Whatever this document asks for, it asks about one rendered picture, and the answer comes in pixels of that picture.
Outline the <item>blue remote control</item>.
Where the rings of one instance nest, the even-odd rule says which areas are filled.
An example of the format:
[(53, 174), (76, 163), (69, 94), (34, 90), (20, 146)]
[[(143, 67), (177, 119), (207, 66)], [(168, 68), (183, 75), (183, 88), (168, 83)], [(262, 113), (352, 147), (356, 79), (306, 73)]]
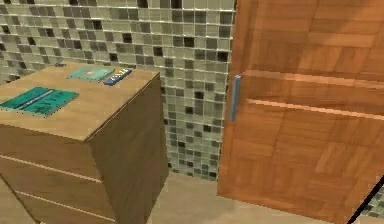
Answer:
[(114, 75), (106, 79), (103, 82), (103, 84), (108, 86), (113, 86), (131, 73), (132, 73), (131, 69), (121, 69), (117, 73), (115, 73)]

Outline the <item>brown wooden chest of drawers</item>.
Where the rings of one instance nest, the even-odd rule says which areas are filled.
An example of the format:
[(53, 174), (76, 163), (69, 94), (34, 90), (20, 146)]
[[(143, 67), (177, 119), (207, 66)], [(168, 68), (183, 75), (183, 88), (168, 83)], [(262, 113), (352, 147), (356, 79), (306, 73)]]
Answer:
[(168, 176), (160, 75), (105, 86), (69, 78), (79, 67), (0, 86), (0, 103), (36, 86), (77, 95), (47, 117), (0, 110), (0, 176), (46, 224), (146, 224)]

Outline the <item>light teal flat book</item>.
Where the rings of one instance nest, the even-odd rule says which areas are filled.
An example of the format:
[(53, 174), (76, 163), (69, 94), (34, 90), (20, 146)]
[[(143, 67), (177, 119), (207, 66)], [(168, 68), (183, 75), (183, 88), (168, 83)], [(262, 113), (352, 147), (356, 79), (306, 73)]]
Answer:
[(100, 82), (113, 72), (114, 70), (109, 68), (85, 66), (71, 72), (67, 78)]

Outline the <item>orange wooden room door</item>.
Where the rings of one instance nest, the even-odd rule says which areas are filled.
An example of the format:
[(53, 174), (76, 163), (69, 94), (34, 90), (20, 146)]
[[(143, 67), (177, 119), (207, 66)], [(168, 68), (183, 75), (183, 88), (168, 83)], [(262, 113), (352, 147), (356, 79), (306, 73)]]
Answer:
[(384, 0), (236, 0), (218, 194), (349, 224), (382, 177)]

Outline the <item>dark teal flat book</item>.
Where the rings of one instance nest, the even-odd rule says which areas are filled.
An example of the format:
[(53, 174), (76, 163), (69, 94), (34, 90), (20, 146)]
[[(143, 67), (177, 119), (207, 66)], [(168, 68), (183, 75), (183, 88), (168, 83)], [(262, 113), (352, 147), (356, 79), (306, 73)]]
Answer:
[(0, 103), (0, 109), (32, 116), (48, 117), (77, 96), (78, 93), (72, 91), (34, 87)]

